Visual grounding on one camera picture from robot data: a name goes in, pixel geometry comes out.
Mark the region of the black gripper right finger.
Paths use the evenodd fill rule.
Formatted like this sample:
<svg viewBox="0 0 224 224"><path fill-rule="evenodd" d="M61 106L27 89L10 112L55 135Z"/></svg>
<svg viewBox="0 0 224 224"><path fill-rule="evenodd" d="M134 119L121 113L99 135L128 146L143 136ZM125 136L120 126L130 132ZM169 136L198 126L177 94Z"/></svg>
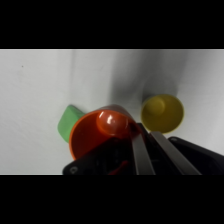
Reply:
<svg viewBox="0 0 224 224"><path fill-rule="evenodd" d="M200 175L200 172L192 165L192 163L184 157L162 133L155 131L151 132L150 136L165 152L182 175Z"/></svg>

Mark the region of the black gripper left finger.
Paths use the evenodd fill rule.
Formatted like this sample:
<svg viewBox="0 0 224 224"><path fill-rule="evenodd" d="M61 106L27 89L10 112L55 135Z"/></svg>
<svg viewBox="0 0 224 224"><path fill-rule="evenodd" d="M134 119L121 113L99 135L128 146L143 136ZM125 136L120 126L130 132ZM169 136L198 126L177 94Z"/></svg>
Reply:
<svg viewBox="0 0 224 224"><path fill-rule="evenodd" d="M145 134L142 127L137 124L130 132L131 145L133 151L133 160L135 173L137 175L154 175L155 171L148 154Z"/></svg>

